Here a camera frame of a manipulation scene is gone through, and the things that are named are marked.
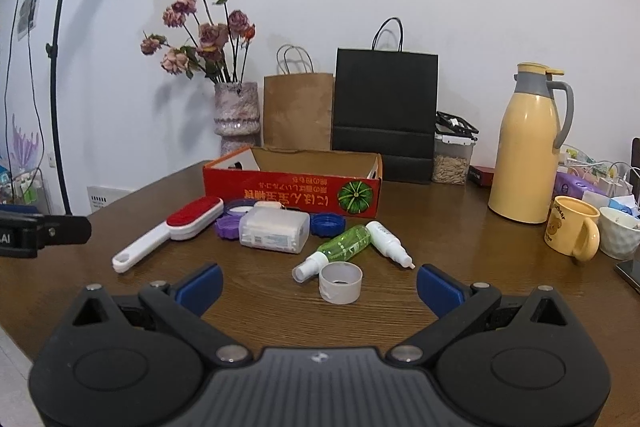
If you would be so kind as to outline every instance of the yellow thermos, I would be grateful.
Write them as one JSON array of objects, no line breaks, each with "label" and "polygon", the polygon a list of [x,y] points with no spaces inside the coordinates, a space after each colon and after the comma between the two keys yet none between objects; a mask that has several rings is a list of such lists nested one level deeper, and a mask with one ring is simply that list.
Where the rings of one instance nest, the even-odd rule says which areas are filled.
[{"label": "yellow thermos", "polygon": [[[518,64],[516,89],[500,126],[489,208],[521,223],[546,221],[560,147],[574,119],[574,92],[568,84],[553,81],[553,74],[564,71],[534,62]],[[566,92],[562,129],[554,89]]]}]

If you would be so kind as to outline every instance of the black pole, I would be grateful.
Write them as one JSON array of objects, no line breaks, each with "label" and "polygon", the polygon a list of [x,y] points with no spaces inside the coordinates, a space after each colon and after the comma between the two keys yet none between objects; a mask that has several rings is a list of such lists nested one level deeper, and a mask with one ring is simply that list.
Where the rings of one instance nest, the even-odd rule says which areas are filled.
[{"label": "black pole", "polygon": [[56,155],[56,169],[58,171],[58,183],[62,194],[62,203],[65,206],[65,214],[71,216],[69,196],[66,193],[65,173],[62,169],[62,156],[60,154],[60,136],[58,135],[58,107],[56,103],[56,72],[58,68],[58,34],[60,32],[60,15],[62,14],[62,0],[58,0],[56,18],[53,24],[52,44],[47,44],[47,54],[51,59],[50,76],[50,104],[51,104],[51,132],[53,135],[53,152]]}]

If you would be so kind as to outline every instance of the white bottle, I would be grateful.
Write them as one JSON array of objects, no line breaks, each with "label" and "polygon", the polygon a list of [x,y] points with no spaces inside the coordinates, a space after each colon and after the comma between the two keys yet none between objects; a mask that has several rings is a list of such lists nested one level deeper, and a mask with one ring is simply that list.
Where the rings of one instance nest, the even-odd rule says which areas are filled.
[{"label": "white bottle", "polygon": [[366,225],[371,234],[371,244],[385,257],[395,261],[403,268],[414,269],[414,261],[400,244],[400,240],[378,221]]}]

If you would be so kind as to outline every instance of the red brush pad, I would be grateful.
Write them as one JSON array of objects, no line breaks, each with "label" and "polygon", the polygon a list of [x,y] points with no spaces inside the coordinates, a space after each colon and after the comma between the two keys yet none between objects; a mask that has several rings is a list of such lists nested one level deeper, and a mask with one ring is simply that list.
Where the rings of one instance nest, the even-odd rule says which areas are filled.
[{"label": "red brush pad", "polygon": [[191,201],[191,203],[186,204],[180,210],[167,217],[166,223],[170,227],[184,227],[193,223],[202,214],[219,204],[220,201],[222,200],[215,196],[203,196],[199,200]]}]

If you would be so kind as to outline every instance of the flower vase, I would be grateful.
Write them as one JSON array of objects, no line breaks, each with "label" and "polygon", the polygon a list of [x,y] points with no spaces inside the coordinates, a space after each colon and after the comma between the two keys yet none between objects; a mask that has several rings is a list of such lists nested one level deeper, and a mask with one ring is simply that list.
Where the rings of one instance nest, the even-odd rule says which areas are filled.
[{"label": "flower vase", "polygon": [[229,154],[246,145],[256,145],[260,133],[258,84],[215,84],[215,133],[222,136],[220,153]]}]

